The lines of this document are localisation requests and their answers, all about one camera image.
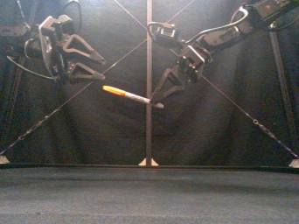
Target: pen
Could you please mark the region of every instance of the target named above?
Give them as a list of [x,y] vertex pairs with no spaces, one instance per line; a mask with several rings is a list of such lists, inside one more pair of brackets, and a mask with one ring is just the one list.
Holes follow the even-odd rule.
[[144,104],[152,105],[153,107],[156,107],[156,108],[158,108],[158,109],[161,109],[161,108],[164,107],[164,105],[162,105],[160,102],[157,102],[156,104],[152,104],[152,103],[149,102],[149,99],[144,98],[144,97],[140,96],[140,95],[130,94],[130,93],[128,93],[126,91],[124,91],[124,90],[121,90],[121,89],[118,89],[118,88],[116,88],[116,87],[102,86],[102,89],[104,89],[105,91],[108,91],[108,92],[109,92],[110,94],[113,94],[113,95],[118,95],[118,96],[125,97],[125,98],[128,98],[128,99],[130,99],[130,100],[133,100],[133,101],[137,101],[137,102],[141,102],[141,103],[144,103]]

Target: wire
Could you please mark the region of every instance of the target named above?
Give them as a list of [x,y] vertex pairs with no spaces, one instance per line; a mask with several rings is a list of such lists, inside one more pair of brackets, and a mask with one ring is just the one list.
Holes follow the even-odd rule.
[[62,12],[66,10],[66,8],[69,7],[70,4],[76,4],[78,6],[78,29],[76,31],[76,33],[80,32],[81,29],[81,8],[80,8],[80,1],[78,0],[69,0],[64,5],[62,8],[60,10],[60,15],[62,14]]
[[36,75],[37,77],[40,77],[40,78],[44,78],[44,79],[46,79],[46,80],[53,80],[54,78],[52,78],[52,77],[49,77],[49,76],[45,76],[45,75],[42,75],[42,74],[38,74],[38,73],[36,73],[36,72],[33,72],[32,70],[29,70],[28,68],[25,68],[24,66],[21,66],[17,62],[14,62],[14,60],[9,57],[9,56],[6,56],[6,58],[13,62],[13,64],[17,66],[17,67],[20,67],[25,72],[28,72],[29,74],[33,74],[33,75]]
[[201,36],[201,35],[204,35],[204,34],[206,34],[209,32],[221,31],[221,30],[228,29],[229,27],[240,24],[245,20],[245,18],[248,17],[248,11],[245,10],[245,8],[242,6],[238,7],[237,12],[238,11],[242,12],[242,14],[244,14],[244,16],[242,16],[242,18],[240,20],[237,20],[233,23],[225,24],[225,25],[222,25],[222,26],[220,26],[217,28],[212,28],[212,29],[208,29],[205,31],[201,31],[193,38],[190,38],[188,41],[185,41],[185,44],[189,44],[194,39],[198,38],[198,36]]

